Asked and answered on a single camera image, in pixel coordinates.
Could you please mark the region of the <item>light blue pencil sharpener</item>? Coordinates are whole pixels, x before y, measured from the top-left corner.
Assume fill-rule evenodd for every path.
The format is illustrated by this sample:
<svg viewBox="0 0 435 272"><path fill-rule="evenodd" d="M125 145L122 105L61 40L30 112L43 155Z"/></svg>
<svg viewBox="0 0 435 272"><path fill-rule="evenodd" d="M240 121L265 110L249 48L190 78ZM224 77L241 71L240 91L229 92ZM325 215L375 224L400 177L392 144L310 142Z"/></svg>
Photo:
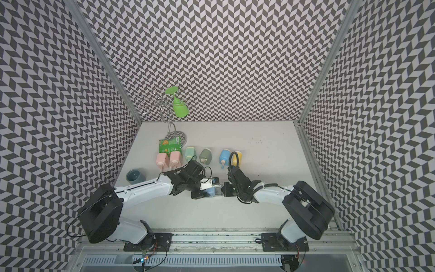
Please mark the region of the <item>light blue pencil sharpener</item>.
<svg viewBox="0 0 435 272"><path fill-rule="evenodd" d="M219 192L219 190L215 187L211 187L211 188L206 189L206 193L207 193L208 197L215 197L215 196L217 196L218 192Z"/></svg>

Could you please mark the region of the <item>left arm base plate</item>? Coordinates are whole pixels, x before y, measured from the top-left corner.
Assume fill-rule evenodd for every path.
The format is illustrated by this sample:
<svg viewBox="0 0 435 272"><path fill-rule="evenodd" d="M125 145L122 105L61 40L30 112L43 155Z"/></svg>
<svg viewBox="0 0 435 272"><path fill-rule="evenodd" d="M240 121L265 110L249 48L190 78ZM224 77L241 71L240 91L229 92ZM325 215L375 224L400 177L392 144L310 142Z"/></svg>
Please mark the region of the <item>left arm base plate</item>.
<svg viewBox="0 0 435 272"><path fill-rule="evenodd" d="M148 234L138 244L125 243L124 252L166 252L172 244L173 234L169 232Z"/></svg>

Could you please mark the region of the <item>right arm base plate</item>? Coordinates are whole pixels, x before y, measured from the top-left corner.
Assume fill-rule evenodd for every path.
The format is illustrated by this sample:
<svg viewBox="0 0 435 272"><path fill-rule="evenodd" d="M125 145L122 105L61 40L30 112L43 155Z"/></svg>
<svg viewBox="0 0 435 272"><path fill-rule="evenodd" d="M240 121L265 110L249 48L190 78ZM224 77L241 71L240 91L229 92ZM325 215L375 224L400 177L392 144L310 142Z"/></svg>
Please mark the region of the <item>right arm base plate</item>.
<svg viewBox="0 0 435 272"><path fill-rule="evenodd" d="M286 240L282 235L277 233L261 233L260 238L255 242L262 246L264 252L308 252L309 245L306 238L301 238L294 243Z"/></svg>

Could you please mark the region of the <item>yellow pencil sharpener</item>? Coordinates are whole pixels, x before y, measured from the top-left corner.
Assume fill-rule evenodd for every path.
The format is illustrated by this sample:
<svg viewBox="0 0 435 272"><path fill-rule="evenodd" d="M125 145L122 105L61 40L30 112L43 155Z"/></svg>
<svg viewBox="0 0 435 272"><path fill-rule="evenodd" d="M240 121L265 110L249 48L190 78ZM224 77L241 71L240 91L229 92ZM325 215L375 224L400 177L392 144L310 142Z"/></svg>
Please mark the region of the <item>yellow pencil sharpener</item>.
<svg viewBox="0 0 435 272"><path fill-rule="evenodd" d="M232 158L232 165L239 167L242 161L242 152L236 151L236 155Z"/></svg>

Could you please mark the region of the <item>mint green pencil sharpener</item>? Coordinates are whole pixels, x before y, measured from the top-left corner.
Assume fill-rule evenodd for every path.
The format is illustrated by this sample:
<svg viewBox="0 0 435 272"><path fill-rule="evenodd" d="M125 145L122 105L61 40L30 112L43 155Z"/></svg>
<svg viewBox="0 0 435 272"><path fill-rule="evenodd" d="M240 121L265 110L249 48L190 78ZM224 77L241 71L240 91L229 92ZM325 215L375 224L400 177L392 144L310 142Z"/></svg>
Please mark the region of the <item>mint green pencil sharpener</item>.
<svg viewBox="0 0 435 272"><path fill-rule="evenodd" d="M196 148L194 146L188 146L185 149L185 159L186 159L186 161L189 162L194 157L196 157Z"/></svg>

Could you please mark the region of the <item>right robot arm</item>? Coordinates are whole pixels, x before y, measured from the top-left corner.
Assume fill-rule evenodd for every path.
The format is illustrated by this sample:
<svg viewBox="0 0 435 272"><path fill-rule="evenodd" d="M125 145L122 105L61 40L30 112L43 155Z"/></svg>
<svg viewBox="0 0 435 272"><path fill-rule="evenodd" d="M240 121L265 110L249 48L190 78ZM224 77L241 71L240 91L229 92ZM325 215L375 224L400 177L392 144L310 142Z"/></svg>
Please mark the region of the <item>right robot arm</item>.
<svg viewBox="0 0 435 272"><path fill-rule="evenodd" d="M335 214L332 205L304 181L290 187L251 181L240 167L233 165L228 168L228 182L222 192L246 205L283 206L290 218L280 226L277 236L290 244L305 237L320 240Z"/></svg>

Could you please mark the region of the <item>grey transparent tray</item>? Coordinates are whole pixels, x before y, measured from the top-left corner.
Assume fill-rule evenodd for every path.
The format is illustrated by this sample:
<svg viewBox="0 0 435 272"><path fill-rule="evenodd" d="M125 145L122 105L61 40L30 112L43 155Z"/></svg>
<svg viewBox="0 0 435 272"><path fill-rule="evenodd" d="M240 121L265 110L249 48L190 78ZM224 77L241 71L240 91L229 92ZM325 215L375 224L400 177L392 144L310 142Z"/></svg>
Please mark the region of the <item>grey transparent tray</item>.
<svg viewBox="0 0 435 272"><path fill-rule="evenodd" d="M223 196L222 186L220 186L220 187L216 187L216 188L215 188L215 194L216 194L217 196Z"/></svg>

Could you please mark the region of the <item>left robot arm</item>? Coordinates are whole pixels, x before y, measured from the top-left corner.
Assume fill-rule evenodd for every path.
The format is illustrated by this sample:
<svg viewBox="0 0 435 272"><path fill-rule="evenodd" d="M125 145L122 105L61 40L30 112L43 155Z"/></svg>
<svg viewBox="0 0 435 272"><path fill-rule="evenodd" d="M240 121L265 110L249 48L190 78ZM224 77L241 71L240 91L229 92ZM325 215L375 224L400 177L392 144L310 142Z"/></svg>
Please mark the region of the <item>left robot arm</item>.
<svg viewBox="0 0 435 272"><path fill-rule="evenodd" d="M213 186L212 177L199 162L191 160L185 166L162 172L157 178L125 187L103 184L90 196L77 216L85 237L91 244L106 239L139 244L151 233L145 221L133 221L123 214L138 205L184 191L206 193Z"/></svg>

